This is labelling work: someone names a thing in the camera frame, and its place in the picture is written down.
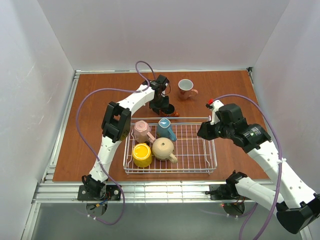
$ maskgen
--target yellow mug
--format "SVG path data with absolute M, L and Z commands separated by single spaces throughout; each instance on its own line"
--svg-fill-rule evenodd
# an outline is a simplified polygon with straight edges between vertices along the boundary
M 135 145 L 132 156 L 134 164 L 140 168 L 148 167 L 152 162 L 151 149 L 145 143 Z

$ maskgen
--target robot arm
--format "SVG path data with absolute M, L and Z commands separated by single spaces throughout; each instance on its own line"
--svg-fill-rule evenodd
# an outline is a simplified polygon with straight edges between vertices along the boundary
M 102 121 L 102 140 L 98 157 L 89 175 L 82 176 L 82 183 L 88 195 L 94 199 L 100 199 L 105 195 L 104 182 L 108 180 L 107 173 L 120 143 L 130 133 L 131 116 L 142 106 L 149 102 L 149 108 L 155 113 L 165 111 L 169 107 L 169 97 L 165 95 L 169 80 L 159 75 L 155 81 L 150 81 L 150 87 L 146 88 L 147 82 L 143 82 L 136 92 L 127 98 L 115 103 L 110 102 L 106 108 Z
M 219 100 L 206 105 L 212 111 L 212 120 L 203 122 L 197 135 L 206 140 L 231 139 L 254 159 L 271 181 L 276 184 L 279 174 L 278 150 L 269 134 L 259 124 L 247 124 L 241 109 L 234 103 L 223 105 Z M 271 209 L 275 192 L 254 182 L 242 172 L 233 172 L 216 193 L 250 198 Z M 308 187 L 282 159 L 280 194 L 276 216 L 282 226 L 296 234 L 320 216 L 320 195 Z

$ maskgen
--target brown wooden surface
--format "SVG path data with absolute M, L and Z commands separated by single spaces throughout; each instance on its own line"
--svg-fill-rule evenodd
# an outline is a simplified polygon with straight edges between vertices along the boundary
M 163 72 L 162 75 L 170 80 L 170 103 L 175 106 L 181 117 L 207 117 L 210 111 L 205 107 L 206 102 L 224 94 L 241 94 L 253 99 L 256 96 L 247 71 L 207 71 L 207 72 Z M 178 98 L 178 82 L 181 79 L 190 79 L 194 88 L 199 91 L 198 96 L 181 101 Z M 100 88 L 124 88 L 136 90 L 142 83 L 137 73 L 109 73 L 109 74 L 82 74 L 78 80 L 69 119 L 67 122 L 61 150 L 55 173 L 54 182 L 79 182 L 81 176 L 87 175 L 94 165 L 95 157 L 83 143 L 76 129 L 76 112 L 80 102 L 90 92 Z M 101 123 L 109 102 L 118 102 L 126 98 L 129 93 L 119 91 L 98 92 L 91 96 L 83 105 L 79 122 L 80 128 L 96 152 L 101 144 Z M 248 123 L 258 123 L 265 126 L 261 114 L 248 101 L 227 97 L 224 104 L 236 103 L 246 117 Z M 139 109 L 134 118 L 158 117 L 148 106 Z M 225 180 L 233 170 L 248 174 L 253 179 L 266 179 L 267 175 L 247 156 L 243 150 L 233 145 L 231 140 L 215 140 L 217 169 L 207 173 L 165 173 L 165 174 L 129 174 L 123 168 L 125 141 L 120 144 L 109 174 L 117 181 L 171 181 L 171 180 Z

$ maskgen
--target beige mug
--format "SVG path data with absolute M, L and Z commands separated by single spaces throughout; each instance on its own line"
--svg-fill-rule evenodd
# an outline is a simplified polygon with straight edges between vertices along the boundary
M 175 146 L 172 141 L 165 137 L 160 137 L 154 141 L 152 145 L 152 152 L 158 160 L 169 160 L 173 164 L 178 162 L 177 157 L 174 155 Z
M 189 79 L 182 79 L 178 83 L 179 97 L 182 100 L 198 95 L 198 91 L 193 89 L 194 83 Z
M 150 132 L 150 126 L 145 121 L 137 121 L 133 128 L 134 133 L 134 139 L 140 143 L 143 144 L 145 142 L 154 143 L 156 138 L 151 134 Z

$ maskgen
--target metal dish rack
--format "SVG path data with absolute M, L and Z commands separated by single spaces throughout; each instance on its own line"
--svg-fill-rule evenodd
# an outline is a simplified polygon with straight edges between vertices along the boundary
M 210 117 L 167 117 L 176 135 L 174 154 L 177 163 L 169 160 L 160 161 L 152 156 L 152 163 L 142 168 L 134 164 L 132 150 L 138 142 L 135 141 L 133 128 L 137 121 L 144 120 L 150 126 L 152 135 L 156 136 L 157 123 L 161 117 L 132 118 L 131 131 L 125 140 L 123 168 L 127 174 L 151 173 L 213 173 L 217 168 L 215 143 L 197 136 L 201 123 L 209 121 Z

